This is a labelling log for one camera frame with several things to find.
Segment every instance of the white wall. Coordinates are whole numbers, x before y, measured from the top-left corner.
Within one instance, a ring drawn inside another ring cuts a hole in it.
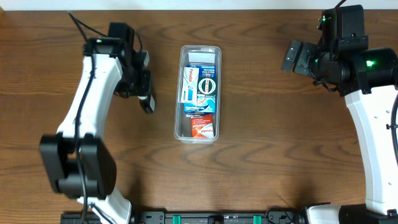
[[[329,9],[339,0],[0,0],[4,10]],[[365,9],[398,9],[398,0],[347,0]]]

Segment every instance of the brown wood surface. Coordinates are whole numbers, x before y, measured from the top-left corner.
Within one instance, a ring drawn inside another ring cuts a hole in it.
[[[168,210],[265,210],[363,203],[354,124],[337,93],[280,70],[292,39],[316,42],[320,11],[75,12],[107,32],[137,29],[150,52],[157,111],[114,97],[105,143],[117,186],[134,203]],[[366,11],[370,48],[398,51],[396,11]],[[180,49],[222,50],[220,137],[173,136]],[[0,20],[0,223],[59,223],[81,205],[52,192],[39,154],[72,102],[83,40],[66,12],[6,12]]]

